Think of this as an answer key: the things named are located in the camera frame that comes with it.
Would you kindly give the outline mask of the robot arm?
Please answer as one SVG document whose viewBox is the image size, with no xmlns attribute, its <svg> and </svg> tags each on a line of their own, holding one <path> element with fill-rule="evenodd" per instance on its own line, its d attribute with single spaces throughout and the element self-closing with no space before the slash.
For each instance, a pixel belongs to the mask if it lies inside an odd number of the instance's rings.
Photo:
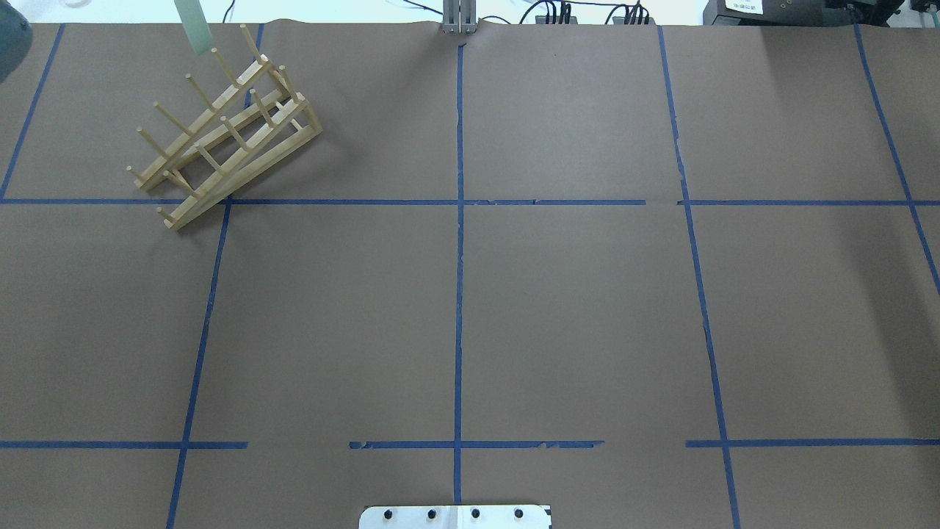
<svg viewBox="0 0 940 529">
<path fill-rule="evenodd" d="M 9 1 L 1 1 L 1 84 L 26 59 L 33 43 L 33 30 L 27 17 Z"/>
</svg>

